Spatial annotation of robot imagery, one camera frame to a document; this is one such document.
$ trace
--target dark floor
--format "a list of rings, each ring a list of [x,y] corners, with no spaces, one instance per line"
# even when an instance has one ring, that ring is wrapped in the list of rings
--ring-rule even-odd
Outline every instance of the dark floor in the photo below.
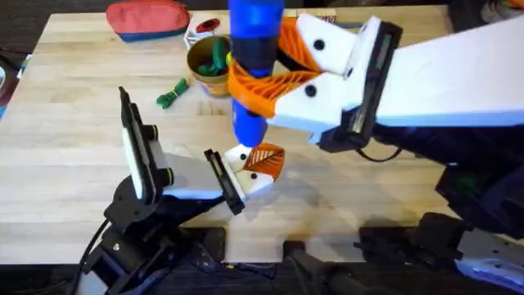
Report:
[[[113,0],[40,0],[0,1],[0,46],[32,51],[38,41],[45,23],[52,13],[60,12],[101,12]],[[225,9],[227,0],[182,0],[191,10]],[[422,2],[445,2],[444,0],[392,0],[389,4],[421,4]],[[322,7],[318,0],[287,1],[288,7]],[[349,267],[362,283],[383,284],[406,294],[512,294],[496,286],[485,284],[457,275],[433,274],[413,267],[378,268],[369,264],[351,264]],[[40,290],[39,292],[20,292],[27,288],[41,288],[60,283],[71,277],[72,265],[39,266],[0,266],[1,294],[63,294],[65,286]],[[300,294],[300,285],[289,265],[278,267],[278,275],[271,282],[260,276],[231,273],[225,279],[202,274],[192,266],[184,266],[166,278],[154,294]]]
[[[367,286],[381,285],[409,295],[515,295],[492,284],[474,281],[452,274],[435,274],[410,266],[376,267],[366,263],[348,264],[353,276]],[[49,285],[46,293],[23,294],[66,294],[69,279],[74,272],[73,265],[40,265],[27,271],[14,271],[0,267],[0,293],[22,294],[28,288],[40,289]],[[46,276],[52,271],[51,281]],[[298,279],[290,265],[281,265],[275,280],[258,275],[245,275],[235,270],[205,275],[193,266],[183,266],[164,279],[152,295],[236,295],[236,294],[301,295]]]

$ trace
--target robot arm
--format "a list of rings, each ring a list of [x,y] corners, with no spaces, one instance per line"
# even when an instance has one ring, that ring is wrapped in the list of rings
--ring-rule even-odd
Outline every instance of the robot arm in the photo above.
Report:
[[[239,214],[249,197],[269,189],[285,159],[277,146],[237,146],[224,154],[207,150],[207,161],[164,153],[155,125],[144,125],[136,104],[120,88],[125,156],[131,175],[104,211],[110,226],[83,258],[80,294],[142,294],[203,246],[222,261],[222,228],[187,229],[180,225],[226,202]]]
[[[251,3],[243,18],[231,5],[237,2]],[[248,73],[258,69],[242,49],[262,37],[235,29],[256,27],[249,21],[260,18],[246,12],[256,14],[257,5],[230,2],[228,84],[240,143],[262,140],[260,122],[307,130],[309,142],[327,152],[360,150],[375,138],[446,166],[436,190],[466,221],[524,237],[524,198],[515,193],[524,189],[524,100],[517,86],[524,60],[515,58],[524,48],[516,38],[524,17],[398,48],[402,29],[376,17],[354,34],[302,14],[278,20],[274,56],[290,72],[260,78]],[[259,56],[256,47],[251,52]],[[243,120],[242,108],[257,120]]]

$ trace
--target green rope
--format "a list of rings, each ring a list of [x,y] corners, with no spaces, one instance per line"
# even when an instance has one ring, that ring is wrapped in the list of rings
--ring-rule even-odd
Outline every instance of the green rope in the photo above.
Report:
[[[189,85],[185,79],[181,79],[174,88],[166,94],[160,95],[156,99],[156,104],[161,106],[163,109],[171,107],[171,104],[177,99],[182,93],[189,89]]]

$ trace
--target black cable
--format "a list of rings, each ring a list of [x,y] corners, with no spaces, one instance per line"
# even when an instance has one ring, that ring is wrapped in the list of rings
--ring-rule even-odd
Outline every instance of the black cable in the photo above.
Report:
[[[307,285],[307,283],[305,281],[304,274],[302,273],[302,270],[300,270],[300,267],[296,264],[295,259],[293,259],[293,258],[288,256],[288,257],[286,257],[286,260],[287,261],[291,261],[291,263],[293,264],[293,268],[295,269],[296,277],[300,281],[300,286],[302,287],[303,294],[304,295],[309,295],[309,288],[308,288],[308,285]]]
[[[32,288],[32,289],[26,289],[26,290],[17,290],[17,291],[13,291],[11,292],[11,294],[38,294],[38,295],[44,295],[44,294],[48,294],[50,293],[51,291],[59,288],[59,287],[62,287],[64,285],[66,285],[67,283],[69,283],[69,280],[67,279],[64,279],[56,284],[52,284],[52,285],[49,285],[47,287],[44,287],[44,288]]]
[[[277,286],[275,286],[274,279],[277,278],[277,271],[278,271],[278,265],[275,265],[275,269],[273,272],[273,279],[269,280],[269,284],[271,285],[271,289],[277,293],[277,295],[281,295],[282,291],[280,291]]]
[[[0,51],[16,53],[16,54],[21,54],[21,55],[29,55],[29,54],[31,54],[31,52],[26,52],[26,51],[19,50],[19,49],[14,49],[14,48],[7,48],[7,47],[3,47],[3,46],[0,46]]]
[[[88,246],[85,248],[84,254],[82,254],[82,258],[80,258],[79,268],[76,270],[75,276],[73,278],[73,282],[68,292],[69,295],[76,294],[76,289],[79,286],[80,276],[82,275],[82,268],[84,267],[84,263],[86,259],[88,259],[88,255],[91,252],[91,250],[93,249],[93,245],[98,240],[98,237],[100,236],[102,231],[106,228],[108,223],[109,223],[109,220],[104,220],[104,222],[102,222],[100,227],[97,229],[97,232],[91,238],[91,241],[89,241]]]
[[[20,70],[19,66],[15,65],[14,62],[12,62],[9,58],[3,56],[2,54],[0,54],[0,61],[6,64],[6,66],[10,67],[15,72]]]
[[[244,276],[238,276],[238,277],[234,276],[234,277],[232,277],[232,276],[223,275],[223,274],[220,274],[220,273],[217,273],[217,272],[209,272],[207,270],[204,270],[203,268],[201,268],[200,266],[198,266],[195,263],[192,263],[192,266],[195,267],[197,270],[199,270],[201,273],[203,273],[205,275],[215,276],[215,277],[222,278],[222,279],[247,279],[247,278],[250,278],[253,275],[256,275],[256,274],[251,273],[251,274],[244,275]]]
[[[401,147],[398,147],[396,149],[395,152],[393,152],[393,154],[389,157],[387,157],[386,159],[375,159],[375,158],[371,158],[370,156],[366,155],[366,153],[360,149],[360,148],[357,148],[355,150],[362,158],[368,160],[368,161],[372,161],[372,162],[375,162],[375,163],[383,163],[385,161],[389,161],[389,160],[393,160],[395,159],[396,157],[398,157],[400,155],[400,153],[402,152],[402,148]]]
[[[261,270],[271,270],[273,269],[277,264],[276,263],[270,263],[269,265],[257,265],[254,263],[239,263],[240,266],[250,267],[250,268],[256,268]]]
[[[242,272],[246,272],[246,273],[260,275],[263,278],[269,279],[269,280],[274,280],[275,277],[277,276],[277,272],[276,272],[277,271],[277,266],[276,266],[276,264],[274,264],[271,268],[264,269],[264,270],[273,270],[273,274],[272,275],[267,275],[267,274],[265,274],[264,272],[262,272],[262,271],[260,271],[258,269],[255,270],[255,269],[251,269],[249,267],[242,266],[242,264],[238,264],[238,266],[234,267],[233,269],[234,270],[238,270],[238,271],[242,271]]]

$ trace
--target black bracket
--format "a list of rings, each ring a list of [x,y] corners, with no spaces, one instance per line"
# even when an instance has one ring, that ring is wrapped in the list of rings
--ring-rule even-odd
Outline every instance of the black bracket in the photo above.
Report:
[[[211,167],[213,168],[213,171],[215,172],[216,178],[220,183],[220,187],[222,187],[222,197],[226,201],[226,203],[229,206],[229,209],[231,209],[231,212],[234,215],[239,214],[244,210],[246,207],[244,205],[244,202],[240,199],[240,196],[238,195],[237,190],[235,189],[235,186],[233,185],[233,181],[228,175],[228,172],[226,171],[224,164],[222,163],[222,159],[218,152],[213,152],[213,150],[208,149],[204,152],[206,155],[207,161],[211,164]]]
[[[341,124],[324,131],[318,145],[326,152],[343,152],[368,145],[373,136],[376,114],[382,90],[386,84],[393,53],[399,47],[402,28],[382,22],[371,53],[364,85],[364,97],[359,107],[343,111]]]
[[[158,133],[151,136],[148,128],[142,123],[140,112],[135,103],[129,100],[129,94],[123,87],[120,90],[120,101],[122,103],[122,125],[127,130],[133,155],[137,162],[138,174],[142,182],[142,197],[146,204],[158,202],[162,195],[163,185],[158,177],[155,159],[152,155],[149,141],[158,140]]]
[[[426,213],[418,227],[367,227],[359,229],[364,260],[379,265],[412,264],[429,270],[454,270],[461,259],[457,248],[466,230],[463,221],[440,213]]]
[[[111,226],[89,254],[84,273],[93,271],[108,287],[107,294],[142,294],[191,256],[195,243],[205,245],[214,261],[222,261],[226,239],[223,228],[180,227],[222,201],[163,197],[155,204],[143,204],[135,197],[128,176],[104,212]]]

